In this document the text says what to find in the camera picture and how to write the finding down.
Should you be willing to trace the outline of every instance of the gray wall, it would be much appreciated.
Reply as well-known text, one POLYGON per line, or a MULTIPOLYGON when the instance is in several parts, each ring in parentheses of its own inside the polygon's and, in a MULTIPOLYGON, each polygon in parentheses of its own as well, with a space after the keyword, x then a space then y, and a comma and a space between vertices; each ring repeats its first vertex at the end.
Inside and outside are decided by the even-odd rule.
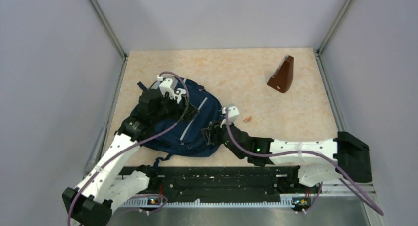
POLYGON ((87 0, 0 0, 0 219, 63 226, 121 60, 87 0))
POLYGON ((130 50, 319 47, 345 0, 98 0, 130 50))
POLYGON ((418 225, 418 0, 356 0, 324 57, 390 225, 418 225))

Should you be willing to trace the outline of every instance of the brown wooden block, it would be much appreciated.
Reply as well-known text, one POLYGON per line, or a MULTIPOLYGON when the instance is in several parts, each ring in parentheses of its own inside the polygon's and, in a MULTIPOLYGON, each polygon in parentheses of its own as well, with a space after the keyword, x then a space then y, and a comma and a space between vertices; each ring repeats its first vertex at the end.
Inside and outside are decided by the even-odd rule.
POLYGON ((267 85, 281 93, 285 93, 292 85, 292 81, 293 57, 286 55, 277 67, 272 77, 270 77, 267 85))

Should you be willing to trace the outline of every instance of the speckled table surface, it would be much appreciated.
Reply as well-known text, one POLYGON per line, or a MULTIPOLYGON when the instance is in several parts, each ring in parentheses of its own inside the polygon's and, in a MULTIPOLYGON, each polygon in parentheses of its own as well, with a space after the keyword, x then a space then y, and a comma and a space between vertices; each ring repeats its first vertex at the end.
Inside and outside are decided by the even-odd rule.
MULTIPOLYGON (((288 141, 315 141, 336 137, 337 127, 312 48, 210 49, 132 51, 120 88, 110 128, 114 133, 138 102, 136 83, 150 86, 162 71, 196 81, 225 105, 240 110, 235 122, 251 136, 288 141), (266 85, 283 57, 294 57, 294 79, 286 93, 266 85), (252 121, 243 120, 252 117, 252 121)), ((113 141, 109 136, 106 149, 113 141)), ((126 166, 152 165, 166 153, 142 147, 126 166)), ((252 166, 221 146, 210 157, 175 155, 160 166, 252 166)))

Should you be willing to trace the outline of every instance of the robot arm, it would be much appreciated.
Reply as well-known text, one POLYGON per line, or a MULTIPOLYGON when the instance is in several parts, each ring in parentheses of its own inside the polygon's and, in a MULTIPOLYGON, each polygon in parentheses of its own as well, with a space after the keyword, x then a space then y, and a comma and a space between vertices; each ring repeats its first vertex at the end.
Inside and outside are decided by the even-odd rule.
POLYGON ((234 144, 227 131, 226 120, 220 123, 213 122, 209 128, 202 130, 202 132, 207 143, 224 144, 239 159, 247 157, 248 162, 256 166, 298 163, 300 166, 295 167, 295 173, 289 176, 293 178, 291 182, 308 187, 323 181, 343 178, 336 167, 326 159, 304 153, 304 151, 312 151, 332 160, 355 182, 366 183, 372 180, 369 148, 348 132, 338 132, 334 139, 313 142, 289 142, 272 138, 251 137, 233 124, 239 115, 238 108, 233 104, 227 105, 222 109, 223 114, 226 114, 226 109, 228 109, 230 130, 235 142, 245 151, 262 155, 262 157, 248 154, 234 144), (293 153, 277 156, 277 154, 289 151, 293 153))
POLYGON ((191 121, 199 112, 184 98, 185 90, 175 88, 175 78, 158 77, 158 80, 159 90, 143 92, 137 106, 122 122, 112 144, 88 176, 76 187, 63 192, 67 212, 71 205, 74 206, 70 213, 73 220, 85 226, 106 225, 120 205, 147 189, 150 177, 156 176, 155 170, 143 165, 115 182, 128 159, 141 148, 140 145, 132 146, 150 138, 159 122, 166 119, 191 121))

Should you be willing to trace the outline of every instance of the backpack strap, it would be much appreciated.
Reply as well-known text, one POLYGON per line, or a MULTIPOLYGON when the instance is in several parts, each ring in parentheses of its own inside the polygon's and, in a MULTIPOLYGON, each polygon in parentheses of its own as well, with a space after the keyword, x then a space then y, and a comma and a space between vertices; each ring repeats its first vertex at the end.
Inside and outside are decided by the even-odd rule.
POLYGON ((205 87, 203 85, 199 85, 196 82, 192 81, 191 79, 183 78, 183 82, 187 85, 197 88, 199 91, 205 90, 205 87))
POLYGON ((140 81, 137 83, 137 85, 143 90, 143 91, 147 91, 148 88, 140 81))
POLYGON ((156 158, 155 159, 155 162, 154 162, 154 166, 153 166, 153 168, 154 169, 158 169, 158 164, 160 163, 160 161, 166 161, 166 160, 169 160, 170 158, 171 158, 171 156, 173 156, 174 154, 172 154, 172 153, 169 153, 165 158, 162 158, 162 157, 158 157, 158 158, 156 158))

